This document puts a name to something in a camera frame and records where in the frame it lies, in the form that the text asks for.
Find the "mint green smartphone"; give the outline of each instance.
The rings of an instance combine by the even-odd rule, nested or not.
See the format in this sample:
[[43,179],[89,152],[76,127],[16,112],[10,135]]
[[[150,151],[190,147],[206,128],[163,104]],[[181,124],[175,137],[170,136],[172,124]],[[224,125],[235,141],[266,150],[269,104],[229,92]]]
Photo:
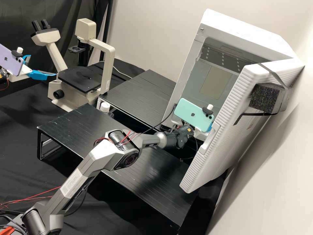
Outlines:
[[179,100],[174,114],[190,125],[198,127],[202,132],[210,131],[214,120],[213,114],[206,114],[202,108],[184,98]]

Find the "black backdrop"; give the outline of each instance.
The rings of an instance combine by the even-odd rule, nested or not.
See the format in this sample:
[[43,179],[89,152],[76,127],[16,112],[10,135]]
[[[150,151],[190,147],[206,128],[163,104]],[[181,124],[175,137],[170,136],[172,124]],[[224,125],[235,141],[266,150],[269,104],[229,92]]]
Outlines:
[[[60,31],[56,43],[68,67],[77,65],[77,54],[67,48],[77,44],[74,35],[78,18],[89,18],[97,23],[97,35],[108,5],[108,0],[0,0],[0,43],[10,50],[24,49],[24,55],[32,55],[29,67],[36,70],[56,72],[46,47],[36,46],[30,35],[34,32],[33,20],[47,19]],[[38,83],[25,79],[10,84],[0,97]]]

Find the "white bottle cap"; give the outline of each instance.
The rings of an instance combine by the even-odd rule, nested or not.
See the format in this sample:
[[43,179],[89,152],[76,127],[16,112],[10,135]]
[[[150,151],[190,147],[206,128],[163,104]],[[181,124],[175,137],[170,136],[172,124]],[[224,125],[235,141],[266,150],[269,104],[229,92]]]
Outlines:
[[208,109],[208,110],[212,110],[213,107],[214,107],[213,104],[209,104],[208,107],[207,107],[207,109]]
[[18,47],[16,51],[17,51],[17,53],[20,53],[20,54],[22,54],[22,53],[23,53],[23,48],[21,48],[21,47]]
[[110,104],[108,102],[102,102],[100,105],[100,110],[102,112],[108,113],[110,111]]

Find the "label sticker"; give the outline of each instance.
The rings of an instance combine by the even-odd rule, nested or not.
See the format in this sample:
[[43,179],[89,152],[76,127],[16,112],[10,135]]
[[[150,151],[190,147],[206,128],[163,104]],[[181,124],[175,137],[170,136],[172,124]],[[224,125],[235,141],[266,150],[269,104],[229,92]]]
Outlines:
[[105,89],[106,89],[106,90],[108,90],[109,88],[110,88],[110,80],[107,81],[107,84],[106,84],[106,86],[105,86]]
[[65,181],[60,190],[64,197],[72,198],[86,180],[87,177],[83,176],[80,170],[77,168]]

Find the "black cable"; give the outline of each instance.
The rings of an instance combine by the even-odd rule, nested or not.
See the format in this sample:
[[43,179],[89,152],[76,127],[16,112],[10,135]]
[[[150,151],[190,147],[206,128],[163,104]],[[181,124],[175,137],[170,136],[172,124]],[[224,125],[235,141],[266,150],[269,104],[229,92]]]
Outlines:
[[197,139],[192,135],[192,137],[195,139],[195,142],[196,142],[196,153],[198,152],[198,142],[197,142]]
[[18,226],[15,225],[0,225],[0,227],[12,227],[15,229],[15,231],[18,231],[20,234],[26,235],[26,233],[21,230]]
[[[195,141],[196,141],[196,154],[197,154],[197,152],[198,152],[198,150],[199,150],[199,148],[198,148],[198,142],[197,142],[197,139],[192,135],[192,137],[195,139]],[[192,159],[192,158],[194,158],[194,156],[193,157],[190,157],[190,158],[181,158],[180,159],[180,161],[183,161],[183,160],[185,160],[185,159]]]
[[8,221],[16,224],[18,227],[20,227],[24,232],[27,232],[27,230],[22,226],[19,225],[18,223],[16,223],[13,219],[11,219],[10,217],[6,216],[6,215],[0,215],[0,217],[6,218]]
[[24,214],[21,211],[11,211],[11,210],[0,210],[0,212],[10,213],[10,214]]
[[158,125],[161,125],[166,119],[169,118],[169,116],[172,114],[172,112],[174,111],[174,109],[176,108],[176,106],[177,106],[177,104],[174,104],[172,111],[171,111],[159,124],[156,124],[154,127],[149,128],[148,130],[142,132],[141,134],[145,134],[146,132],[148,132],[148,131],[150,131],[150,130],[156,128]]
[[84,203],[84,200],[85,200],[85,198],[86,198],[86,195],[87,195],[87,189],[85,189],[84,198],[82,199],[82,202],[79,204],[79,206],[78,206],[75,210],[73,210],[71,213],[64,215],[64,217],[70,216],[70,215],[74,214],[76,211],[78,211],[78,209],[79,209],[79,208],[82,206],[82,204]]

